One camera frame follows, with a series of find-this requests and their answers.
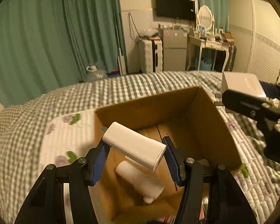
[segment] gingham fabric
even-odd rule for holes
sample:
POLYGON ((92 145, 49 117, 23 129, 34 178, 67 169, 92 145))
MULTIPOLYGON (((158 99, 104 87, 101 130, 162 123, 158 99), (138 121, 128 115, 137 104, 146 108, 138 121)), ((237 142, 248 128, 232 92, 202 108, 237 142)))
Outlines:
MULTIPOLYGON (((0 215, 8 224, 15 221, 38 177, 44 130, 55 117, 190 86, 218 93, 221 80, 222 74, 216 72, 127 75, 60 88, 24 105, 4 109, 0 115, 0 215)), ((227 114, 224 107, 217 109, 249 170, 248 178, 239 172, 235 179, 257 214, 257 221, 263 223, 278 199, 275 188, 279 189, 280 165, 259 154, 264 142, 252 121, 239 120, 227 114)))

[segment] white mirror frame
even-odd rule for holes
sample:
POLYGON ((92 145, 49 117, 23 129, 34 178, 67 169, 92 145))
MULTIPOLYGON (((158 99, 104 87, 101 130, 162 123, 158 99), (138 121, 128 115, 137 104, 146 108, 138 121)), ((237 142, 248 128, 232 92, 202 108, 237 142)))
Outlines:
POLYGON ((206 9, 206 10, 209 12, 210 16, 211 16, 211 24, 210 24, 209 27, 205 28, 205 31, 209 31, 209 30, 212 28, 212 26, 213 26, 214 16, 213 16, 211 10, 208 8, 208 6, 203 5, 203 6, 199 9, 199 11, 198 11, 198 13, 197 13, 197 16, 196 16, 196 18, 197 18, 197 22, 196 22, 196 23, 197 23, 197 25, 202 25, 202 24, 201 24, 201 13, 202 13, 202 9, 206 9))

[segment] white suitcase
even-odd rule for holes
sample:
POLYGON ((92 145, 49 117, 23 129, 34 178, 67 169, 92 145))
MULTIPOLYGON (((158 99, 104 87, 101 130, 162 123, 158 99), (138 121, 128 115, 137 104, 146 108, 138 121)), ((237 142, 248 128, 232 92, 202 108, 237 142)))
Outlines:
POLYGON ((163 71, 163 48, 161 40, 141 39, 138 47, 140 68, 143 73, 163 71))

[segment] gray refrigerator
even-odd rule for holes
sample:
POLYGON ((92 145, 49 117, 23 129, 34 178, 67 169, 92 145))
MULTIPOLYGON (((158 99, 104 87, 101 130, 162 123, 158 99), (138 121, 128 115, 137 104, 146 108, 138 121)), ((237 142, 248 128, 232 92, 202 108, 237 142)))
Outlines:
POLYGON ((163 71, 185 71, 187 32, 183 29, 163 29, 163 71))

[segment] blue gripper pad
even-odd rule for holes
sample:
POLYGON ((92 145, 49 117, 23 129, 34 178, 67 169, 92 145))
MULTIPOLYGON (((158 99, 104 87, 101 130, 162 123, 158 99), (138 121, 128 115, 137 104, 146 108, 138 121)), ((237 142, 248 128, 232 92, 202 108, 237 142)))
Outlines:
POLYGON ((101 178, 109 151, 110 151, 110 146, 108 144, 106 144, 105 142, 102 142, 102 146, 97 155, 96 161, 94 162, 94 164, 92 166, 93 174, 91 177, 91 182, 93 185, 95 185, 96 182, 99 181, 101 178))
POLYGON ((168 137, 168 136, 163 137, 162 143, 166 145, 166 150, 164 152, 164 157, 165 157, 167 166, 169 168, 171 178, 177 185, 180 185, 181 184, 181 178, 179 176, 178 164, 177 164, 177 161, 174 157, 173 149, 172 149, 172 148, 175 148, 175 147, 174 147, 170 137, 168 137))

